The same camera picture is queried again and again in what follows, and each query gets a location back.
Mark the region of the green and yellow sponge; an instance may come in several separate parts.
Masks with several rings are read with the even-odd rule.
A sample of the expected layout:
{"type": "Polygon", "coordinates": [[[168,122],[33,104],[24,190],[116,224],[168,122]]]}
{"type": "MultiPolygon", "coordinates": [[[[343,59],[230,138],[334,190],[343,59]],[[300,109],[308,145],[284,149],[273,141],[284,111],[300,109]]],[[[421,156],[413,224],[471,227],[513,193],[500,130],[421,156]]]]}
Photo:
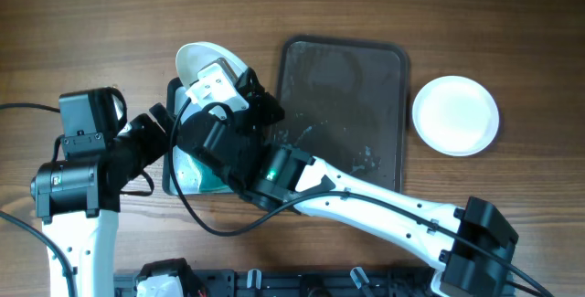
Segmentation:
{"type": "Polygon", "coordinates": [[[231,193],[231,189],[208,166],[198,160],[193,161],[193,166],[197,180],[197,192],[199,194],[231,193]]]}

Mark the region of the white plate top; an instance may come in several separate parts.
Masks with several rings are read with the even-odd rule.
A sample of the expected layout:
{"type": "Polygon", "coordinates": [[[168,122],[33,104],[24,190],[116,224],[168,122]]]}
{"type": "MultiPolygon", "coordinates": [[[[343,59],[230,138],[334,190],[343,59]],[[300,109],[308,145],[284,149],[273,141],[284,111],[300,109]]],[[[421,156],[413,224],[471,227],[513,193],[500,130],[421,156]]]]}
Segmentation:
{"type": "MultiPolygon", "coordinates": [[[[248,68],[234,53],[217,44],[196,42],[182,46],[177,51],[175,66],[178,78],[180,78],[185,89],[187,90],[189,88],[189,83],[195,79],[195,75],[200,69],[218,58],[224,58],[229,63],[237,79],[248,68]]],[[[197,112],[202,111],[203,108],[191,102],[188,110],[197,112]]]]}

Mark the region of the white plate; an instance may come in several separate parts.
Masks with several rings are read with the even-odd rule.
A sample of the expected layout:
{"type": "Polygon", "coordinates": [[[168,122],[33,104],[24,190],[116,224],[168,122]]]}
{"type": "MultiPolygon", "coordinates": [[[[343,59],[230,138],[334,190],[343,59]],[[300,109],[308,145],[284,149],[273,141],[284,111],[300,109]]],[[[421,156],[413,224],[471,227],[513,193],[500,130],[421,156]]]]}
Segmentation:
{"type": "MultiPolygon", "coordinates": [[[[218,58],[224,58],[229,63],[237,79],[248,68],[234,53],[217,44],[196,42],[182,46],[177,51],[175,66],[178,78],[180,78],[185,89],[187,90],[189,88],[189,83],[195,79],[195,75],[200,69],[218,58]]],[[[203,108],[191,102],[188,110],[197,112],[202,111],[203,108]]]]}
{"type": "Polygon", "coordinates": [[[501,121],[492,94],[462,76],[443,76],[424,85],[413,101],[411,118],[423,142],[454,157],[487,149],[495,141],[501,121]]]}

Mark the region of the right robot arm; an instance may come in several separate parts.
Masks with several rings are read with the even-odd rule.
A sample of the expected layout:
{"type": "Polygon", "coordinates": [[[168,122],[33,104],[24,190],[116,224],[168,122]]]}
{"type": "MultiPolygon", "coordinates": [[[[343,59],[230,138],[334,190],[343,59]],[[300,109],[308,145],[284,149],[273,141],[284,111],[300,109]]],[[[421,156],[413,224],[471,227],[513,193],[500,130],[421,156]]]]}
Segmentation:
{"type": "Polygon", "coordinates": [[[503,291],[518,235],[491,203],[464,207],[419,200],[344,174],[296,147],[268,143],[265,125],[282,107],[251,69],[234,73],[212,64],[184,76],[176,144],[207,166],[244,201],[275,215],[291,208],[358,228],[423,260],[440,296],[497,296],[503,291]]]}

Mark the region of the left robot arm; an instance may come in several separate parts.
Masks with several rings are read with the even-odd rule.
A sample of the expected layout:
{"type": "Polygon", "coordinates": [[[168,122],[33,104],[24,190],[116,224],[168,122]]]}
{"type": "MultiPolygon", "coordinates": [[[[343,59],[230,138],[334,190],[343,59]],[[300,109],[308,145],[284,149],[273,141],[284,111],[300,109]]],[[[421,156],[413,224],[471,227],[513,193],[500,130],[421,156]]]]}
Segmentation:
{"type": "Polygon", "coordinates": [[[64,157],[41,165],[31,181],[50,242],[50,293],[112,296],[122,190],[167,152],[168,137],[146,114],[128,120],[115,88],[66,93],[58,106],[64,157]]]}

